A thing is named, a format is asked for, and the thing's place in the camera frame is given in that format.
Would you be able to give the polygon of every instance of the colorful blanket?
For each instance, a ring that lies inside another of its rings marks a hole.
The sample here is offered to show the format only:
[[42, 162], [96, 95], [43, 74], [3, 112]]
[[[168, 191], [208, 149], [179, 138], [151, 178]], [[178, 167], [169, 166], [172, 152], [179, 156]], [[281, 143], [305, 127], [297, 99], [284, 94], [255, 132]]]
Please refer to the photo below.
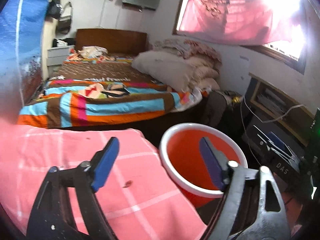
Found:
[[18, 124], [62, 128], [129, 123], [184, 109], [193, 99], [127, 63], [65, 63]]

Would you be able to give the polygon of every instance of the screw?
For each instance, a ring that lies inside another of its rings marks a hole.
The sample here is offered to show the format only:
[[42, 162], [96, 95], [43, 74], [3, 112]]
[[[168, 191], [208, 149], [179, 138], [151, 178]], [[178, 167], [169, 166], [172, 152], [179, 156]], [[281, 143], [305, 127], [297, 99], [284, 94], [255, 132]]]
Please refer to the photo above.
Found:
[[235, 161], [228, 161], [228, 164], [230, 167], [236, 168], [239, 166], [239, 164]]
[[81, 162], [80, 166], [85, 168], [85, 167], [89, 167], [91, 165], [91, 163], [89, 161], [84, 161], [84, 162]]
[[261, 166], [260, 171], [262, 171], [263, 173], [269, 173], [270, 169], [267, 166]]
[[58, 171], [58, 167], [56, 167], [56, 166], [53, 166], [53, 167], [51, 167], [50, 169], [49, 169], [49, 172], [56, 172], [56, 171]]

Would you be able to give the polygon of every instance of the bucket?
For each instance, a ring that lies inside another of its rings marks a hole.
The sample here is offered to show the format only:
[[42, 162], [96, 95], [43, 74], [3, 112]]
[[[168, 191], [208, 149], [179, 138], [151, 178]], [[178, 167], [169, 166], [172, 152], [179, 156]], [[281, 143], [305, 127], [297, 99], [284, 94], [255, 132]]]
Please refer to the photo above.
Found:
[[202, 137], [209, 137], [214, 147], [222, 151], [228, 160], [248, 168], [240, 147], [215, 128], [197, 123], [182, 123], [169, 128], [159, 146], [162, 165], [196, 208], [223, 196], [223, 192], [212, 184], [201, 157], [199, 142]]

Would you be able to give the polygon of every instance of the stain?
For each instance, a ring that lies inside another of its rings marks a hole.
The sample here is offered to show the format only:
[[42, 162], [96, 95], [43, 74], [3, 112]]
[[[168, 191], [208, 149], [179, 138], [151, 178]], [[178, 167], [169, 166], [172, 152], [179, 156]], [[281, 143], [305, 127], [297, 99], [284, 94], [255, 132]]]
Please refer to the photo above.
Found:
[[132, 185], [132, 183], [133, 183], [132, 180], [128, 180], [128, 181], [124, 184], [123, 188], [130, 187], [130, 186]]

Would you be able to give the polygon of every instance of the cartoon character on bedspread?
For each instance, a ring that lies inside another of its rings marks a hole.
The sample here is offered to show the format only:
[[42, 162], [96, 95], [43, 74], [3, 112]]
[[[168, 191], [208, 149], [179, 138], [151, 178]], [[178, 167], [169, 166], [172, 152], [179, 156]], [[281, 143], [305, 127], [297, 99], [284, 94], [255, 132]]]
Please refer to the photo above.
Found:
[[130, 94], [123, 84], [111, 84], [105, 89], [100, 83], [92, 84], [77, 93], [84, 97], [95, 99], [122, 98]]

